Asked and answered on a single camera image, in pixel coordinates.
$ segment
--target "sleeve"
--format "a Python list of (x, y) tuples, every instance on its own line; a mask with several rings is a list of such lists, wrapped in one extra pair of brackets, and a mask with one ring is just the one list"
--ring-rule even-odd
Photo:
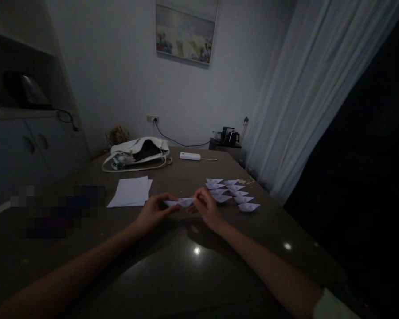
[(313, 310), (314, 319), (360, 319), (344, 303), (339, 301), (328, 289), (319, 299)]

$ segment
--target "power outlet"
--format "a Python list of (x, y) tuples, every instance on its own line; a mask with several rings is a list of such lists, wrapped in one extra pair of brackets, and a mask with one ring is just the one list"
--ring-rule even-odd
[(156, 122), (157, 122), (157, 123), (160, 122), (160, 118), (159, 118), (158, 116), (155, 116), (155, 115), (147, 115), (147, 116), (146, 116), (146, 120), (147, 120), (148, 122), (153, 123), (153, 122), (154, 122), (154, 119), (156, 119)]

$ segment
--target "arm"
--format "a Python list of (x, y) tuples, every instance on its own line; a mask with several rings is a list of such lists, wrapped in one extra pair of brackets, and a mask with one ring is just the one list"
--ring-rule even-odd
[(180, 206), (159, 209), (163, 200), (177, 200), (169, 193), (152, 196), (127, 228), (0, 304), (0, 319), (56, 317), (106, 266), (134, 242), (154, 229)]
[(313, 310), (322, 297), (323, 290), (309, 278), (277, 255), (237, 231), (220, 214), (216, 202), (207, 189), (195, 193), (195, 207), (204, 222), (232, 248), (262, 279), (270, 292), (295, 318), (312, 318)]

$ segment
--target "glossy table surface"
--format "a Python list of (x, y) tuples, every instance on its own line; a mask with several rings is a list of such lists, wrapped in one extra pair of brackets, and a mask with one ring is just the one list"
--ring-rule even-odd
[[(179, 153), (200, 153), (218, 161), (180, 160)], [(149, 195), (171, 192), (190, 197), (206, 178), (240, 179), (242, 191), (261, 204), (243, 213), (230, 199), (219, 204), (230, 224), (292, 263), (319, 285), (343, 283), (341, 267), (273, 200), (229, 154), (209, 150), (171, 148), (173, 164), (150, 171), (107, 174), (106, 156), (88, 163), (41, 197), (27, 198), (27, 208), (0, 214), (0, 301), (91, 249), (131, 223), (142, 207), (105, 208), (122, 178), (153, 179)], [(77, 194), (74, 186), (97, 189), (98, 207), (85, 208), (80, 218), (66, 224), (61, 239), (26, 239), (29, 218), (49, 217), (48, 206), (64, 206), (64, 196)], [(198, 213), (182, 209), (153, 233), (136, 243), (106, 269), (63, 314), (77, 318), (156, 318), (202, 309), (262, 301), (275, 313), (279, 307), (265, 285)]]

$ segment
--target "picture frame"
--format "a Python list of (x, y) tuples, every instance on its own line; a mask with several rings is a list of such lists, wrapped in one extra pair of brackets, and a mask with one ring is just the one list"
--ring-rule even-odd
[(156, 0), (158, 56), (209, 66), (219, 0)]

